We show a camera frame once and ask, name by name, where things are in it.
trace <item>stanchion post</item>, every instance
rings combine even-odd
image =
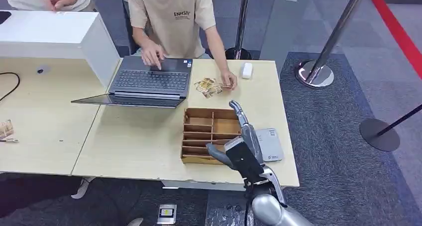
[[[359,126],[360,134],[368,144],[376,149],[396,150],[400,146],[400,137],[393,128],[421,110],[422,104],[391,125],[378,119],[366,119]]]
[[[225,55],[227,59],[243,59],[251,60],[252,55],[242,48],[243,34],[246,25],[246,13],[248,9],[248,0],[242,0],[240,3],[239,24],[237,25],[236,45],[234,48],[226,50]]]
[[[319,89],[329,86],[334,81],[334,74],[326,62],[359,1],[349,1],[318,59],[304,61],[295,69],[295,75],[299,82],[307,87]]]

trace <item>laptop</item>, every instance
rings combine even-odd
[[[108,94],[71,101],[79,104],[176,108],[188,96],[192,59],[166,58],[161,70],[141,57],[126,56]]]

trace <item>silver robotic arm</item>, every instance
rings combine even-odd
[[[241,136],[224,145],[225,153],[211,143],[207,144],[209,154],[239,171],[250,199],[247,208],[251,203],[254,216],[262,223],[267,226],[312,226],[311,222],[286,204],[277,176],[264,164],[255,129],[249,124],[240,104],[232,100],[229,105],[239,119]]]

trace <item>wooden sorting box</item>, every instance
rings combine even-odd
[[[234,110],[188,108],[184,118],[182,162],[221,165],[208,154],[206,144],[212,142],[224,152],[224,144],[240,135]]]

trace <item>paper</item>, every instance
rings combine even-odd
[[[0,140],[13,134],[13,125],[11,120],[0,122]]]
[[[195,87],[197,91],[202,93],[206,98],[223,92],[221,84],[216,83],[215,79],[211,78],[204,78],[202,81],[195,83]]]

